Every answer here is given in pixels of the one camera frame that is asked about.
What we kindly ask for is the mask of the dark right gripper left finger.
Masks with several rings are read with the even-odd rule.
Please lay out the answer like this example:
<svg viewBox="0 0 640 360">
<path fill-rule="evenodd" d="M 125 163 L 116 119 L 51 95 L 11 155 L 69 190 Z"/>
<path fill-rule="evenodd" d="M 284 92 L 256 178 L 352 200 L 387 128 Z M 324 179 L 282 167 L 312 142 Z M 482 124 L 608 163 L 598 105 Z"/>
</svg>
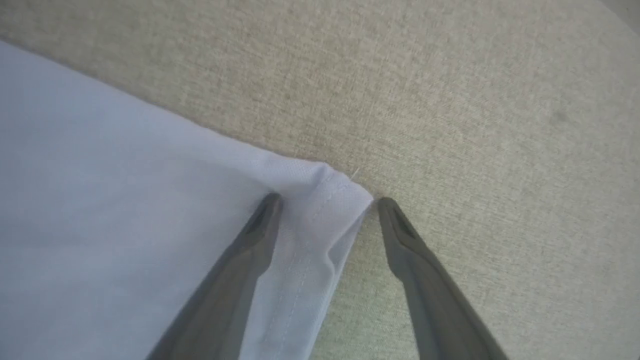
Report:
<svg viewBox="0 0 640 360">
<path fill-rule="evenodd" d="M 284 201 L 263 198 L 247 223 L 199 283 L 149 360 L 237 360 L 258 279 L 275 250 Z"/>
</svg>

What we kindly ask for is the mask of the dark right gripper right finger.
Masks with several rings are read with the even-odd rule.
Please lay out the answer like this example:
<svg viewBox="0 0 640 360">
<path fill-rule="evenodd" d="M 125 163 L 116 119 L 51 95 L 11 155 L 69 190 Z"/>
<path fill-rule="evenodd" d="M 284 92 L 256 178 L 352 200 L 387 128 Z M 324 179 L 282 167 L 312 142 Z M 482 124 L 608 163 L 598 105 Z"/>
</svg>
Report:
<svg viewBox="0 0 640 360">
<path fill-rule="evenodd" d="M 421 360 L 505 360 L 507 355 L 390 197 L 377 202 L 388 266 L 406 294 Z"/>
</svg>

